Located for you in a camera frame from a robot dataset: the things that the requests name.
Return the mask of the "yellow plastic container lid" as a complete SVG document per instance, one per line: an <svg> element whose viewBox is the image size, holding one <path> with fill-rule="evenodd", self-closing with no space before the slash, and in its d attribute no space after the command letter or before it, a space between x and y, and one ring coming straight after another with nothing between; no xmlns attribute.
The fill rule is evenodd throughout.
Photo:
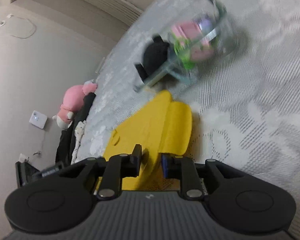
<svg viewBox="0 0 300 240"><path fill-rule="evenodd" d="M139 176L123 179L123 190L170 190L175 183L164 178L161 154L184 155L191 133L190 106L174 101L171 93L163 90L112 131L103 156L109 160L117 154L131 153L134 146L140 144L142 161Z"/></svg>

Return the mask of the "pink plush pig toy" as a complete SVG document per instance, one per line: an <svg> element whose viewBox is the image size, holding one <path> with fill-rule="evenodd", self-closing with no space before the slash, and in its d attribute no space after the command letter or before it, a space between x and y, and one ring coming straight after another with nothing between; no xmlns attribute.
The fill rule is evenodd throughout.
<svg viewBox="0 0 300 240"><path fill-rule="evenodd" d="M90 93L95 93L97 88L96 83L88 82L72 86L66 91L59 112L52 117L60 129L66 130L71 126L75 115L84 105L84 98Z"/></svg>

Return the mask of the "white quilted mattress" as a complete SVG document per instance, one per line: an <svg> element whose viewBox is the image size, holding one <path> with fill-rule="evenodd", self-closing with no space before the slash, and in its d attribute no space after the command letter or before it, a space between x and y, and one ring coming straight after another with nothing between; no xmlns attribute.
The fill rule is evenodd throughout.
<svg viewBox="0 0 300 240"><path fill-rule="evenodd" d="M157 89L192 108L189 157L215 158L290 192L289 230L300 239L300 0L220 1L239 50ZM156 0L125 33L97 78L77 160L100 157L112 130L153 98L155 90L134 91L134 64L151 36L199 11L199 0Z"/></svg>

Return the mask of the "black plush toy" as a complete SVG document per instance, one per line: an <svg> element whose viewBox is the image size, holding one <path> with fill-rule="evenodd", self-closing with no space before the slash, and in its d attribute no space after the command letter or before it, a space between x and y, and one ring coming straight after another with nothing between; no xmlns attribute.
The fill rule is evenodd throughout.
<svg viewBox="0 0 300 240"><path fill-rule="evenodd" d="M170 43L164 41L160 35L152 37L152 41L149 42L143 52L142 62L134 64L142 82L167 61L169 49Z"/></svg>

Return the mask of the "green plastic grass toy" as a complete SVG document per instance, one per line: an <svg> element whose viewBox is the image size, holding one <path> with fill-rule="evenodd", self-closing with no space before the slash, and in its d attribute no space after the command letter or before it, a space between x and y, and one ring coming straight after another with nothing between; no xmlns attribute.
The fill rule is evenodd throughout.
<svg viewBox="0 0 300 240"><path fill-rule="evenodd" d="M174 38L173 49L177 57L181 60L183 67L186 70L191 70L195 67L195 63L191 60L191 48L198 42L198 38L185 38L183 36L176 36Z"/></svg>

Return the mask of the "clear glass container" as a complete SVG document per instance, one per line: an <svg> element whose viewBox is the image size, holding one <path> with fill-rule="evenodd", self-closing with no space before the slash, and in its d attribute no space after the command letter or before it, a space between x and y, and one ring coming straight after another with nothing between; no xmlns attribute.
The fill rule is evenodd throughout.
<svg viewBox="0 0 300 240"><path fill-rule="evenodd" d="M238 33L221 1L187 0L144 45L134 64L133 89L153 87L166 76L191 82L238 47Z"/></svg>

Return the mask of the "purple round toy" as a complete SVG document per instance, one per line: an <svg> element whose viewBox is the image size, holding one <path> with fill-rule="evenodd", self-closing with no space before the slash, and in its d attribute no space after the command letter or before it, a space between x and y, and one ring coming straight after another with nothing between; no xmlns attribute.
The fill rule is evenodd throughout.
<svg viewBox="0 0 300 240"><path fill-rule="evenodd" d="M214 26L214 20L207 14L203 14L194 19L194 22L198 25L201 33L209 33Z"/></svg>

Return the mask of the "white wall device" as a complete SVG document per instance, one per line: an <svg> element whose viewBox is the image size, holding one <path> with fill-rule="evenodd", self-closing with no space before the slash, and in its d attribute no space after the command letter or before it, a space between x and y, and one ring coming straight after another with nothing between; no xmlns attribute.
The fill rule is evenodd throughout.
<svg viewBox="0 0 300 240"><path fill-rule="evenodd" d="M32 124L33 126L36 126L39 129L44 129L46 122L47 122L47 116L38 111L33 111L29 119L29 123Z"/></svg>

